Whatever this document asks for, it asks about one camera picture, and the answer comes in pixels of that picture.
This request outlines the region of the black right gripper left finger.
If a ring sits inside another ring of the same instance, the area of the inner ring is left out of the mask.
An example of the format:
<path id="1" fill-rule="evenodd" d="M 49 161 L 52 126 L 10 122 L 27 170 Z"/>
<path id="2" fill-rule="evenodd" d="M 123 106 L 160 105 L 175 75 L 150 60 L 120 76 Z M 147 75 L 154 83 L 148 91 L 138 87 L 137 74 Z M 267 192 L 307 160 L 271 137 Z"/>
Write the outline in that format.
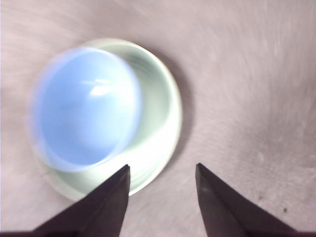
<path id="1" fill-rule="evenodd" d="M 123 166 L 86 197 L 44 222 L 45 237 L 118 237 L 128 204 L 130 167 Z"/>

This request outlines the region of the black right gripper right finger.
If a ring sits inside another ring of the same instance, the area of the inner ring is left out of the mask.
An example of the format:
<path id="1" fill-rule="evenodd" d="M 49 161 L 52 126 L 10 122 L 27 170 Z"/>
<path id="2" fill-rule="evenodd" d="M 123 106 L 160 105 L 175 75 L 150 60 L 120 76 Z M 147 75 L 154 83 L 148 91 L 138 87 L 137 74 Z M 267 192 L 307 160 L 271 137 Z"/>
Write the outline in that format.
<path id="1" fill-rule="evenodd" d="M 196 185 L 209 237 L 285 237 L 298 233 L 242 196 L 201 163 L 196 165 Z"/>

